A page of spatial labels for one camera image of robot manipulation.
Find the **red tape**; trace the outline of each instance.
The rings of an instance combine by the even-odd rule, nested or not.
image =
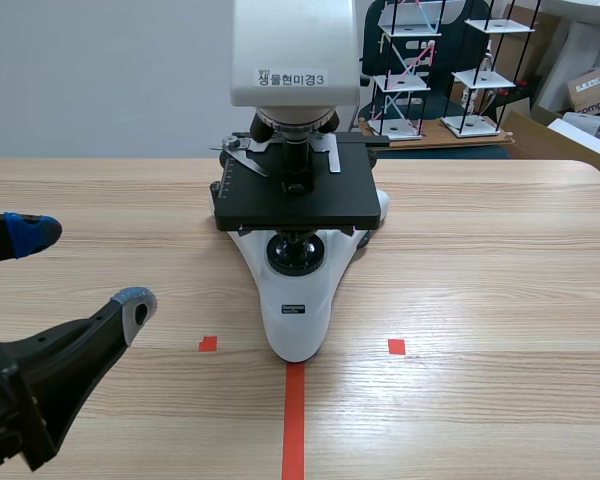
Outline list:
[[[287,365],[282,480],[304,480],[304,363]]]
[[[218,349],[218,337],[204,337],[198,344],[199,352],[215,352]]]
[[[404,345],[404,340],[389,340],[389,353],[391,355],[406,355],[407,348]]]

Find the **microscope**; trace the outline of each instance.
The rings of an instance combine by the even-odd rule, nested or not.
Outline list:
[[[260,292],[269,344],[304,362],[322,345],[336,289],[387,216],[374,147],[335,133],[336,107],[360,99],[354,0],[234,0],[231,100],[255,107],[249,134],[222,142],[211,185]]]

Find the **microscope stage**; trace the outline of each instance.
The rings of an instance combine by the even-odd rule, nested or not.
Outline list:
[[[218,230],[376,230],[380,203],[367,146],[342,135],[338,152],[342,172],[329,171],[329,154],[313,153],[314,190],[289,196],[282,187],[282,145],[247,155],[264,168],[262,177],[234,159],[225,166],[215,218]]]

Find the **cardboard box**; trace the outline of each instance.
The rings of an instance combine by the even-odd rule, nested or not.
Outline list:
[[[505,17],[509,14],[511,7],[507,7]],[[533,10],[528,8],[514,6],[511,12],[511,20],[515,20],[522,25],[531,25],[533,20]],[[551,44],[553,35],[558,29],[560,17],[540,12],[536,17],[534,24],[535,32],[531,35],[529,47],[522,61],[518,80],[525,80],[535,74],[540,66],[546,50]],[[492,35],[492,50],[495,56],[502,35]],[[524,44],[527,40],[526,33],[513,33],[504,35],[502,47],[498,55],[496,70],[500,75],[513,81],[518,68],[518,62],[524,50]]]
[[[600,113],[600,68],[567,83],[573,109],[578,113]]]
[[[531,120],[529,117],[512,112],[503,126],[507,131],[513,133],[516,139],[515,147],[527,154],[527,158],[579,160],[594,166],[600,171],[599,154]]]

